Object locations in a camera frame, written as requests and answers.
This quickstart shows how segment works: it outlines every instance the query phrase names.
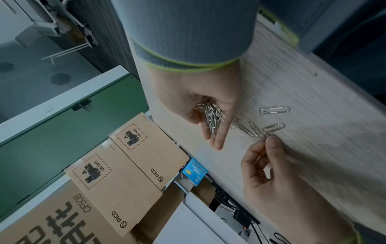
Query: desk surface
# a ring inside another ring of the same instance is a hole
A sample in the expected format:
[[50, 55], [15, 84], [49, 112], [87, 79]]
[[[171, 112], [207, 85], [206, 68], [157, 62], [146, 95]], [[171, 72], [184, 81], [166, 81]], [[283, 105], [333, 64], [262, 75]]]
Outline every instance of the desk surface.
[[[243, 197], [240, 161], [254, 142], [231, 130], [222, 151], [212, 149], [200, 126], [186, 123], [155, 97], [145, 65], [134, 55], [154, 122], [209, 171], [252, 214]], [[276, 132], [296, 160], [296, 170], [347, 217], [386, 234], [385, 107], [317, 57], [305, 57], [257, 23], [241, 59], [243, 125], [283, 122]], [[260, 115], [285, 105], [290, 113]]]

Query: black cable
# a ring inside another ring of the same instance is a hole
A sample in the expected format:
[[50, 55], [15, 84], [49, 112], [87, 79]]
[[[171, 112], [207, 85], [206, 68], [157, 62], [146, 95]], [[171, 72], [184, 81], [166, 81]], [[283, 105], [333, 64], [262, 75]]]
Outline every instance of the black cable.
[[255, 231], [255, 233], [256, 233], [256, 236], [257, 236], [257, 239], [259, 240], [260, 244], [263, 244], [263, 243], [261, 242], [261, 239], [260, 239], [260, 236], [259, 236], [259, 234], [257, 233], [257, 231], [256, 231], [255, 227], [254, 227], [254, 226], [253, 226], [253, 224], [252, 224], [252, 221], [251, 221], [251, 220], [249, 220], [249, 222], [250, 222], [250, 225], [252, 225], [252, 228], [253, 228], [253, 230]]
[[279, 234], [279, 233], [277, 233], [277, 232], [275, 232], [274, 234], [273, 234], [279, 241], [281, 241], [282, 243], [284, 243], [284, 244], [291, 244], [287, 239], [285, 239], [284, 238], [284, 236], [282, 236], [281, 234]]
[[265, 237], [265, 235], [264, 235], [263, 231], [261, 230], [260, 226], [259, 226], [259, 225], [257, 225], [257, 227], [259, 228], [259, 230], [260, 230], [260, 231], [261, 231], [261, 233], [263, 234], [264, 238], [267, 240], [267, 243], [269, 244], [269, 241], [268, 241], [268, 239]]
[[225, 210], [228, 210], [229, 212], [232, 212], [232, 213], [234, 213], [234, 211], [232, 211], [232, 210], [229, 210], [229, 209], [227, 209], [227, 208], [224, 208], [224, 207], [221, 207], [221, 206], [219, 206], [220, 208], [223, 208], [223, 209], [225, 209]]

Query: brown cardboard box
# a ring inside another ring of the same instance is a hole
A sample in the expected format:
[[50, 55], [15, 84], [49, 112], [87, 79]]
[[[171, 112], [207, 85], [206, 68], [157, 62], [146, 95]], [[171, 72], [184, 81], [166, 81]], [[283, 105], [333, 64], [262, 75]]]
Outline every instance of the brown cardboard box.
[[1, 244], [136, 244], [121, 237], [72, 182], [0, 232]]
[[161, 190], [189, 160], [144, 113], [121, 126], [110, 138]]
[[162, 196], [111, 139], [65, 172], [121, 236], [125, 236]]
[[139, 224], [121, 237], [85, 194], [72, 181], [68, 181], [0, 232], [0, 243], [150, 244], [183, 198], [184, 192], [171, 184]]

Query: green cabinet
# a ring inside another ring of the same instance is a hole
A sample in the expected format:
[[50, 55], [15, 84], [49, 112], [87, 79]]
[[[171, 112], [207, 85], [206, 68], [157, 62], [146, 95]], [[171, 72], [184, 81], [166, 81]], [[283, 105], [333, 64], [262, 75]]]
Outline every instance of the green cabinet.
[[148, 107], [132, 76], [87, 99], [0, 147], [0, 218]]

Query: gray floor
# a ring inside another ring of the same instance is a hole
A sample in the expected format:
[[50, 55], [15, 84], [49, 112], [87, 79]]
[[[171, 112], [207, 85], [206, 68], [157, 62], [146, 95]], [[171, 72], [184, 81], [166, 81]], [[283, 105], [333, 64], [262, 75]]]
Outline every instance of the gray floor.
[[98, 55], [89, 54], [90, 59], [105, 59], [112, 66], [122, 65], [139, 78], [129, 43], [121, 21], [110, 0], [77, 0], [68, 3], [68, 10], [79, 21], [88, 24], [99, 42]]

